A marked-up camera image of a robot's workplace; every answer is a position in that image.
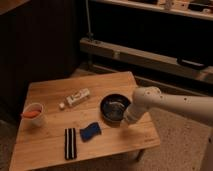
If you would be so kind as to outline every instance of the bowl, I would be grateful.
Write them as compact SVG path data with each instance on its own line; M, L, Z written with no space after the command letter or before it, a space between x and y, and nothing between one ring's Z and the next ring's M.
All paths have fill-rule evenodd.
M110 123L120 123L130 100L121 94L110 94L100 104L103 118Z

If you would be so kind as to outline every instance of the concrete floor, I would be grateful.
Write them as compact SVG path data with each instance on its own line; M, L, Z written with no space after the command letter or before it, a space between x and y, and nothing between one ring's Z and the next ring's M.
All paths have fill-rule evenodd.
M94 74L77 69L72 77ZM211 128L196 121L161 109L150 114L159 133L161 145L147 149L139 162L137 152L88 160L41 171L199 171ZM17 129L0 122L0 171L6 171L12 154Z

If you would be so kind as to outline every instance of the tabletop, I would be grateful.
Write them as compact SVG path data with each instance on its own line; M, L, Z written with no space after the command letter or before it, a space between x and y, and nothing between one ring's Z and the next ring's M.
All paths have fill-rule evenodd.
M114 93L122 94L131 100L135 87L137 84L131 72L31 83L25 106L34 102L43 104L46 124L40 128L29 129L23 120L21 121L10 170L44 168L159 145L160 139L148 112L125 130L111 127L103 121L101 100ZM59 109L59 104L65 97L83 88L90 90L89 99L74 107ZM102 134L83 142L79 130L92 122L99 123ZM77 158L74 160L64 158L66 128L76 128Z

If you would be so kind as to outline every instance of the blue sponge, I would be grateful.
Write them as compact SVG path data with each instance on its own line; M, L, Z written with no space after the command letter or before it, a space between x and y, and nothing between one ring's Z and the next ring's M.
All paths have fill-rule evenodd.
M80 129L80 135L83 141L88 141L97 134L101 134L101 129L98 122L93 122L86 128Z

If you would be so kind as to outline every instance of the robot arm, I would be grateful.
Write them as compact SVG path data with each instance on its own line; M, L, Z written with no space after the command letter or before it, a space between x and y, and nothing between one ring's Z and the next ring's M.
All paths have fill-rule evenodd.
M137 122L150 108L157 107L213 126L213 97L169 95L157 87L139 87L132 95L132 103L124 112L123 121Z

